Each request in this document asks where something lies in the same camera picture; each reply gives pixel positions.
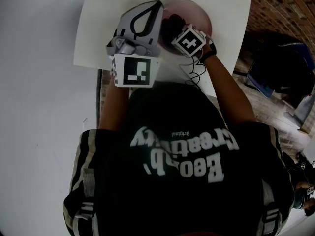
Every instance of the black t-shirt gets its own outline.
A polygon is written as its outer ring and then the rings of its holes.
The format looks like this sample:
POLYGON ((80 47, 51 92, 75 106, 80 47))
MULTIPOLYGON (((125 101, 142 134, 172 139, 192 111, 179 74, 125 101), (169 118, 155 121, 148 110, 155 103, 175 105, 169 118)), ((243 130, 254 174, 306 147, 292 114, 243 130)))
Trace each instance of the black t-shirt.
POLYGON ((93 135, 100 235, 255 235, 262 178, 288 217, 293 190, 277 131, 245 123, 231 134, 192 86, 137 89, 122 131, 93 135))

